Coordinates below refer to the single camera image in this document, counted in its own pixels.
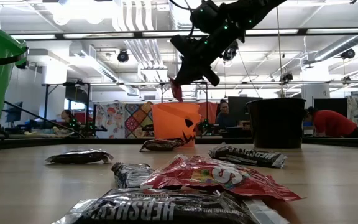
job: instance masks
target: table surface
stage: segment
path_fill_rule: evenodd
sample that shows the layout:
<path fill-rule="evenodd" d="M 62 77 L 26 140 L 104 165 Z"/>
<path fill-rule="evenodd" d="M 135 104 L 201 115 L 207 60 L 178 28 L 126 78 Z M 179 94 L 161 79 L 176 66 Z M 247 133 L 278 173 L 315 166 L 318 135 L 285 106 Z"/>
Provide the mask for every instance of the table surface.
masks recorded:
<path fill-rule="evenodd" d="M 175 154 L 208 156 L 214 145 L 143 153 L 139 147 L 60 145 L 0 150 L 0 223 L 52 223 L 77 201 L 98 198 L 114 187 L 112 164 L 45 165 L 49 156 L 102 148 L 114 156 L 113 162 L 144 162 L 156 169 Z M 290 204 L 302 223 L 358 223 L 358 148 L 304 144 L 302 149 L 277 151 L 288 156 L 284 169 L 253 168 L 305 197 Z"/>

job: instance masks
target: man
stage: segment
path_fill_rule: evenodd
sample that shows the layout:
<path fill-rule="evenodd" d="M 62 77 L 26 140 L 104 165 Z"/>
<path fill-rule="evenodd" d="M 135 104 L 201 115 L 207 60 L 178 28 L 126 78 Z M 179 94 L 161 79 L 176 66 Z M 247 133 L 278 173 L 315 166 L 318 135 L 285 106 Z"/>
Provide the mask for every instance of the man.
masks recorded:
<path fill-rule="evenodd" d="M 220 104 L 221 112 L 216 117 L 216 122 L 220 129 L 226 129 L 228 127 L 236 127 L 236 119 L 229 114 L 229 104 L 226 100 L 221 99 Z"/>
<path fill-rule="evenodd" d="M 358 138 L 358 127 L 351 120 L 332 110 L 308 108 L 305 120 L 312 120 L 316 136 L 335 138 Z"/>

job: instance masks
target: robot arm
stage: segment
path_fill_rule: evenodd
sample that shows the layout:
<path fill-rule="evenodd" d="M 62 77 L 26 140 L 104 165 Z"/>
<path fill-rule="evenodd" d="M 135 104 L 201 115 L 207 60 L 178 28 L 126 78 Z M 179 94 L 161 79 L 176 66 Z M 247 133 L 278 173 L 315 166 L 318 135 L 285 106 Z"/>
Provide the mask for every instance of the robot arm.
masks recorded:
<path fill-rule="evenodd" d="M 171 43 L 182 54 L 182 66 L 175 86 L 190 84 L 206 77 L 212 85 L 219 77 L 211 70 L 211 63 L 236 39 L 245 40 L 245 32 L 254 28 L 275 7 L 286 0 L 238 0 L 217 7 L 211 0 L 203 1 L 191 12 L 190 20 L 200 31 L 209 34 L 200 40 L 176 35 Z"/>

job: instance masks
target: black bucket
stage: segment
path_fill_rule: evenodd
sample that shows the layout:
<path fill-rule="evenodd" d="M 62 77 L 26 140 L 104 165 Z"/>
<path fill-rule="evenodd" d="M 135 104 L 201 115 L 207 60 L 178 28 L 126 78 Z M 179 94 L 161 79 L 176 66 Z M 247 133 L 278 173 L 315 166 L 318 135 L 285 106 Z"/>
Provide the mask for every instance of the black bucket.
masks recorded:
<path fill-rule="evenodd" d="M 246 104 L 251 120 L 254 146 L 259 148 L 300 148 L 304 99 L 277 98 Z"/>

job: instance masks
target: red shirt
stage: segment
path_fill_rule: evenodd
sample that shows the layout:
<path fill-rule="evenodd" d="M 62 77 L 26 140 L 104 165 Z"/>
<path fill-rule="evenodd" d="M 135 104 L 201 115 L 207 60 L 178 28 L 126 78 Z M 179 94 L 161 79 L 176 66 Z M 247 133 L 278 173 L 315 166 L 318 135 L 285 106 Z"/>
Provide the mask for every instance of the red shirt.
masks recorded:
<path fill-rule="evenodd" d="M 340 113 L 321 110 L 314 114 L 314 127 L 318 133 L 325 132 L 327 136 L 342 137 L 351 134 L 357 126 Z"/>

